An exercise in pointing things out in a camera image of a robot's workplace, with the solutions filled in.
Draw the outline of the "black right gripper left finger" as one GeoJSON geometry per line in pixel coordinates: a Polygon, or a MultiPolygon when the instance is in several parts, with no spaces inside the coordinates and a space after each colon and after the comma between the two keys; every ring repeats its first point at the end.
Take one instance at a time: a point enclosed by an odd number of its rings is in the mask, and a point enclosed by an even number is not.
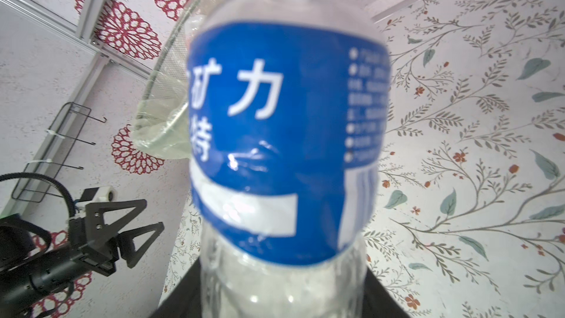
{"type": "Polygon", "coordinates": [[[201,318],[201,263],[197,259],[150,318],[201,318]]]}

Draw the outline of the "clear bottle blue label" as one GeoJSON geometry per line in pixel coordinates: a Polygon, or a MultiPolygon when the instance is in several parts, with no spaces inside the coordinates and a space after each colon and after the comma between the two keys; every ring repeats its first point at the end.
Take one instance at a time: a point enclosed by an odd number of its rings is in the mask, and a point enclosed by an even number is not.
{"type": "Polygon", "coordinates": [[[189,46],[204,317],[359,317],[388,50],[345,0],[226,0],[189,46]]]}

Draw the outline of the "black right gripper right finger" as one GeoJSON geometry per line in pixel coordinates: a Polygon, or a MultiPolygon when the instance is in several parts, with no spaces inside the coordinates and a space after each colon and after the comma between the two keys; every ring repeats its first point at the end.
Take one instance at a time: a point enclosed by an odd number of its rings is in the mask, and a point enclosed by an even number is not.
{"type": "Polygon", "coordinates": [[[363,286],[363,318],[410,318],[370,269],[363,286]]]}

